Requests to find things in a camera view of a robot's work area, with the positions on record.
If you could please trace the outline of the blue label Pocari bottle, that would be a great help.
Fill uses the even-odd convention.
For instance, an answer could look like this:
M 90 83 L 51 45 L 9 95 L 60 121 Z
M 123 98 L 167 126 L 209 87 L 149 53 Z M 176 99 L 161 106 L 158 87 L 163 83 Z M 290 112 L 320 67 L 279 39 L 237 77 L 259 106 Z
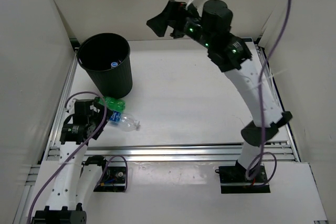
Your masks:
M 111 69 L 115 69 L 123 63 L 122 60 L 113 61 L 110 64 Z

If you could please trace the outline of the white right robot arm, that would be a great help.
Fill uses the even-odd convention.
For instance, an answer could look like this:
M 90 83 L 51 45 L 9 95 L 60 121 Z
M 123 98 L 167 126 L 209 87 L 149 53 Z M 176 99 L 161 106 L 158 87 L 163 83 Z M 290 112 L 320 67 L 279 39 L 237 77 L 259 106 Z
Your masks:
M 292 119 L 292 114 L 283 111 L 264 90 L 249 48 L 243 39 L 230 33 L 232 19 L 233 12 L 221 0 L 206 1 L 201 14 L 193 4 L 170 0 L 146 24 L 158 37 L 171 27 L 172 38 L 188 36 L 202 45 L 211 62 L 241 95 L 253 119 L 241 131 L 244 144 L 236 162 L 236 177 L 247 182 L 259 172 L 265 142 Z

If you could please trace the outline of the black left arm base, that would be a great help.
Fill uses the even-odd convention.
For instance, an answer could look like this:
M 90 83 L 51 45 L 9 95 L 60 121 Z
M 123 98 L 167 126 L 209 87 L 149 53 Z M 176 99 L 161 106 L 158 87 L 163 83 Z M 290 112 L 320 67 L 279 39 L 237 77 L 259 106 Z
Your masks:
M 109 166 L 94 192 L 123 193 L 126 186 L 126 167 Z

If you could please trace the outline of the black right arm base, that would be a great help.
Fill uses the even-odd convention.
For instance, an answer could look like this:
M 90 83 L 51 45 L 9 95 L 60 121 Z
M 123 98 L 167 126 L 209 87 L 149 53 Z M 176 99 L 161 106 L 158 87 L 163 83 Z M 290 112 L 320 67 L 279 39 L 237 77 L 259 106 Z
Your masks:
M 263 185 L 267 180 L 264 166 L 253 180 L 247 180 L 245 174 L 237 166 L 220 166 L 215 170 L 219 175 L 222 194 L 267 194 L 270 186 Z

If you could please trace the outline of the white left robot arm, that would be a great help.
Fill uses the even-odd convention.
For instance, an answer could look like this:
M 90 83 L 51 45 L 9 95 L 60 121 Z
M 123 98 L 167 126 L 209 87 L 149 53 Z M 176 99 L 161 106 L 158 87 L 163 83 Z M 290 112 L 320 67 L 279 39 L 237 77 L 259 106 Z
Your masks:
M 45 182 L 33 199 L 28 213 L 31 223 L 86 223 L 83 206 L 98 182 L 110 176 L 107 161 L 93 156 L 83 161 L 91 139 L 96 140 L 108 123 L 112 111 L 106 102 L 97 99 L 76 100 L 74 112 L 62 126 L 57 170 Z M 52 184 L 50 195 L 42 210 L 34 210 L 37 199 Z

